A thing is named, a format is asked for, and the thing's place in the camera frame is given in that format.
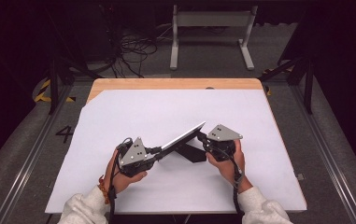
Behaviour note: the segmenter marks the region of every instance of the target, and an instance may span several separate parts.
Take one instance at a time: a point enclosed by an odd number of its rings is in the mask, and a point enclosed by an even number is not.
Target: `white sleeve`
[[[282,206],[276,201],[267,200],[257,187],[238,194],[238,202],[245,212],[243,224],[291,223]]]
[[[107,224],[105,212],[108,205],[102,191],[95,186],[91,192],[84,197],[82,194],[75,194],[64,204],[64,211],[58,223],[67,224]]]

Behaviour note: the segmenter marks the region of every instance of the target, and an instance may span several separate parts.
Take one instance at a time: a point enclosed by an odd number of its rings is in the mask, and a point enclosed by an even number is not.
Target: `floor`
[[[236,42],[241,34],[236,28],[219,29],[217,32],[210,28],[180,32],[176,71],[169,69],[171,35],[166,33],[158,42],[157,51],[143,63],[132,63],[132,69],[140,71],[145,78],[259,77],[263,70],[277,66],[294,28],[295,24],[253,28],[249,40],[249,52],[255,65],[253,71],[245,67]],[[127,53],[126,58],[133,61],[143,59],[143,55]],[[89,64],[90,69],[99,66],[102,64]],[[136,77],[124,65],[116,64],[114,68],[119,71],[116,73],[118,77]],[[101,75],[116,76],[112,69]],[[267,80],[264,86],[270,90],[267,99],[308,206],[305,212],[289,213],[291,221],[356,223],[355,155],[316,80],[313,115],[310,116],[303,109],[300,98],[303,82],[298,87],[289,86],[285,78],[286,74],[278,75]],[[65,102],[52,116],[48,114],[49,102],[37,102],[0,151],[0,223],[58,222],[58,215],[45,214],[44,210],[71,137],[68,135],[64,142],[65,135],[57,133],[65,133],[67,127],[74,131],[92,82],[88,77],[76,75],[72,87],[61,86],[60,94],[75,97],[76,101]],[[34,90],[34,97],[42,84],[39,83]],[[125,218],[121,217],[119,222],[134,222]],[[200,219],[193,217],[188,223]]]

